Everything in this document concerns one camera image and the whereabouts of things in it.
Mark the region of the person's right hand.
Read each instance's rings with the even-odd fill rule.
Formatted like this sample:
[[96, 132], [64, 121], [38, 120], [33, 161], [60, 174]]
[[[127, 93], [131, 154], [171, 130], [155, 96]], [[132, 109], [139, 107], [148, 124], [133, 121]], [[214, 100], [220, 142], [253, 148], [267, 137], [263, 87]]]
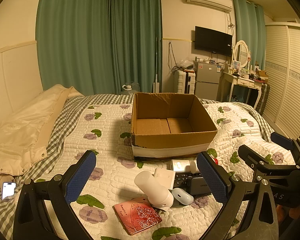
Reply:
[[292, 219], [298, 219], [300, 217], [300, 205], [295, 208], [289, 208], [282, 205], [276, 206], [277, 220], [281, 224], [287, 216]]

